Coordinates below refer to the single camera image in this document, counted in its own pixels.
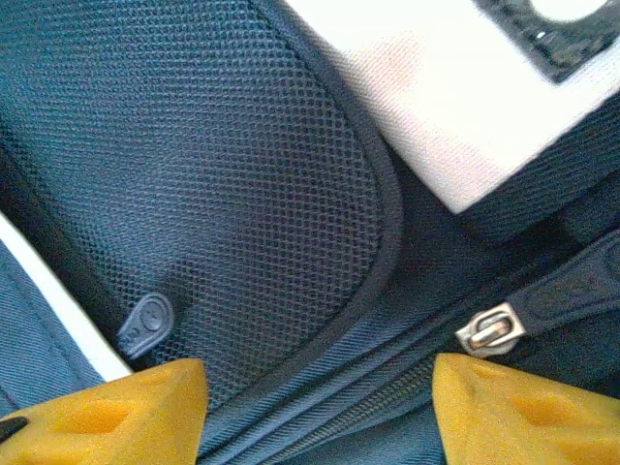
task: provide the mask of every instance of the bag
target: bag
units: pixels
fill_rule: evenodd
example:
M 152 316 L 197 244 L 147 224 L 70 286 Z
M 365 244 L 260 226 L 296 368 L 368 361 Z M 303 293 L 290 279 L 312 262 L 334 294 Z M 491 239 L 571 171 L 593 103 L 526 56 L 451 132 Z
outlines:
M 618 396 L 620 94 L 454 214 L 279 4 L 2 12 L 0 210 L 62 284 L 3 233 L 0 414 L 199 357 L 200 464 L 441 463 L 435 356 L 549 279 L 493 359 Z

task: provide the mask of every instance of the white strip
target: white strip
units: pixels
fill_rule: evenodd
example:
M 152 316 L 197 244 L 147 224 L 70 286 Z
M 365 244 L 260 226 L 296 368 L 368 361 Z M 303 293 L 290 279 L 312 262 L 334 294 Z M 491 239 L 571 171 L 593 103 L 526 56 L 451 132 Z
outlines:
M 39 288 L 58 320 L 104 381 L 131 375 L 133 373 L 131 368 L 108 344 L 30 243 L 2 213 L 0 213 L 0 240 Z
M 558 85 L 474 0 L 287 1 L 386 139 L 455 213 L 620 89 L 620 40 Z

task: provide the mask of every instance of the yellow foam block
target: yellow foam block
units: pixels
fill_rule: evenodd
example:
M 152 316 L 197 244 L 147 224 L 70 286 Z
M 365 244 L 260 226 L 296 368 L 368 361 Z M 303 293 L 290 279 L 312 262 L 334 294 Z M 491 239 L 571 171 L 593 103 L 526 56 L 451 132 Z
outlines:
M 442 354 L 433 404 L 449 465 L 620 464 L 620 401 Z
M 193 465 L 206 412 L 202 362 L 183 359 L 15 412 L 0 465 Z

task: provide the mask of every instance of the nylon fabric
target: nylon fabric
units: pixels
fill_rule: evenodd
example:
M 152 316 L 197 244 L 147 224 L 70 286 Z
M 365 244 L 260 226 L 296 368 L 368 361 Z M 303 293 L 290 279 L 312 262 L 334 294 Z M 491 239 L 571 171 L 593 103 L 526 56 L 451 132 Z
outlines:
M 489 250 L 460 230 L 454 216 L 402 163 L 397 167 L 403 195 L 412 201 L 406 210 L 401 263 L 387 291 L 341 341 L 273 395 L 260 399 L 247 415 L 216 412 L 210 417 L 200 464 L 258 463 L 268 458 L 266 451 L 294 444 L 380 389 L 386 379 L 396 379 L 451 340 L 453 331 L 474 313 L 497 304 L 529 279 L 517 273 L 497 281 L 501 274 L 523 266 L 549 271 L 557 257 L 573 253 L 549 232 L 545 234 L 552 236 L 550 243 L 541 239 L 541 232 Z M 457 315 L 464 315 L 463 321 L 447 325 Z M 403 400 L 407 405 L 400 415 L 423 402 L 409 400 Z M 389 410 L 367 425 L 390 420 L 397 412 L 398 408 Z
M 0 415 L 102 381 L 0 243 Z
M 143 364 L 202 358 L 216 411 L 336 318 L 384 255 L 397 221 L 380 150 L 250 2 L 2 9 L 18 188 L 92 266 L 115 319 L 148 292 L 170 298 L 177 327 Z
M 444 465 L 446 459 L 435 415 L 427 406 L 282 463 Z

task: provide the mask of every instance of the rubber zipper pull tab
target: rubber zipper pull tab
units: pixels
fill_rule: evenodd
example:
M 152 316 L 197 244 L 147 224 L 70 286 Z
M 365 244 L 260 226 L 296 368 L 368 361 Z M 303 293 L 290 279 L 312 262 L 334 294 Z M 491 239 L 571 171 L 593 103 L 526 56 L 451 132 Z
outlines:
M 147 294 L 118 330 L 118 349 L 129 360 L 138 358 L 162 342 L 171 333 L 173 325 L 170 301 L 161 294 Z
M 536 336 L 619 307 L 620 230 L 616 230 L 506 302 L 475 315 L 455 335 L 469 355 L 497 356 L 512 350 L 525 334 Z

